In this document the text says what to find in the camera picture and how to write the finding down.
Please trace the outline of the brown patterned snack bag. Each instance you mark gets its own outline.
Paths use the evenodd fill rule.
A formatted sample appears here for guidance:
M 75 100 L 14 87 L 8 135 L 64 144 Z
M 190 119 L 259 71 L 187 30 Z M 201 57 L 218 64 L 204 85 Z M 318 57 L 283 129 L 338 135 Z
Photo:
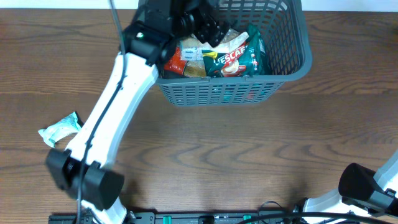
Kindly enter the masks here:
M 247 32 L 239 33 L 234 29 L 230 29 L 216 47 L 212 47 L 208 42 L 203 44 L 196 37 L 191 35 L 180 41 L 180 48 L 181 50 L 211 50 L 218 53 L 228 53 L 238 48 L 248 38 L 249 34 Z

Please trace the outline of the green Nescafe coffee bag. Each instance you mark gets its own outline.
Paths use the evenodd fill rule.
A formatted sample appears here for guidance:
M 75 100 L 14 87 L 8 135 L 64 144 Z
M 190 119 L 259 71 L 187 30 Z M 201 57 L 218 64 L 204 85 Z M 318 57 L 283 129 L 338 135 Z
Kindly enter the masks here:
M 248 38 L 238 48 L 228 53 L 202 50 L 206 75 L 212 78 L 271 75 L 267 64 L 266 46 L 260 30 L 249 24 Z

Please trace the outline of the pale green plastic pouch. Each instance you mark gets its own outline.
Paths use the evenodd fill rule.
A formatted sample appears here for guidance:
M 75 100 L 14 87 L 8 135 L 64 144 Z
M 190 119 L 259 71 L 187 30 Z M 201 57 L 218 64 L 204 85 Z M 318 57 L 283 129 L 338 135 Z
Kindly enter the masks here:
M 38 134 L 42 137 L 46 145 L 54 148 L 59 140 L 71 134 L 78 133 L 80 130 L 81 126 L 79 124 L 78 115 L 74 111 L 57 123 L 45 129 L 38 130 Z

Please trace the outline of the multicolour tissue pack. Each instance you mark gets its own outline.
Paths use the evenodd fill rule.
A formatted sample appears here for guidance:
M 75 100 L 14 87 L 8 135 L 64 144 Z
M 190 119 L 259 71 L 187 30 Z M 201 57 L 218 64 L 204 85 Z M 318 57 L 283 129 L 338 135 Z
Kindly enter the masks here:
M 180 58 L 181 60 L 185 61 L 196 61 L 199 60 L 200 57 L 198 56 L 198 48 L 197 47 L 181 47 L 180 48 L 181 55 Z

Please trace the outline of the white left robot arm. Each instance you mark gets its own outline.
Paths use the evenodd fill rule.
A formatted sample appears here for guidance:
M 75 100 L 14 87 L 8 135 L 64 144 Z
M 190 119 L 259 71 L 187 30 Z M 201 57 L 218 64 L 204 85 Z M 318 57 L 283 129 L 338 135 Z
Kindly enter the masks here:
M 86 213 L 93 223 L 126 223 L 119 198 L 124 177 L 112 170 L 121 139 L 180 39 L 195 35 L 212 47 L 220 44 L 229 25 L 213 18 L 217 6 L 212 0 L 145 1 L 118 29 L 119 53 L 93 111 L 65 150 L 51 149 L 45 160 L 56 186 L 77 202 L 71 223 L 83 223 Z

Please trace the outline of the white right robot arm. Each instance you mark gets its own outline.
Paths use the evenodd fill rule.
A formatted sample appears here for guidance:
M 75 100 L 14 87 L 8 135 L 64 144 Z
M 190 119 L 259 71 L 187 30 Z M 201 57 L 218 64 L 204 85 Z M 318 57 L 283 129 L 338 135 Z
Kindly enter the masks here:
M 303 213 L 397 218 L 397 153 L 377 171 L 350 164 L 342 173 L 338 188 L 316 198 L 305 198 L 295 209 Z

